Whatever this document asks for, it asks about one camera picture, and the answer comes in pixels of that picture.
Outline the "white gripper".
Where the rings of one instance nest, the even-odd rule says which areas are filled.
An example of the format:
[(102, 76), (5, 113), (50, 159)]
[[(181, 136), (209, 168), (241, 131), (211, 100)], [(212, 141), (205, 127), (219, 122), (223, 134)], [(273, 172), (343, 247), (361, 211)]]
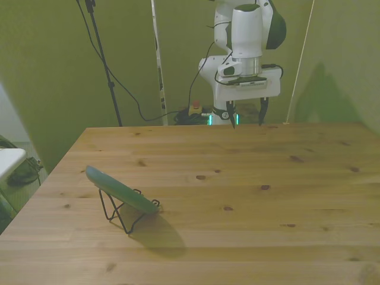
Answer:
[(248, 100), (260, 98), (260, 110), (258, 124), (262, 125), (268, 110), (268, 97), (280, 94), (281, 68), (272, 67), (262, 69), (259, 78), (233, 85), (216, 83), (215, 99), (226, 102), (226, 110), (229, 114), (232, 127), (235, 128), (235, 103), (236, 100)]

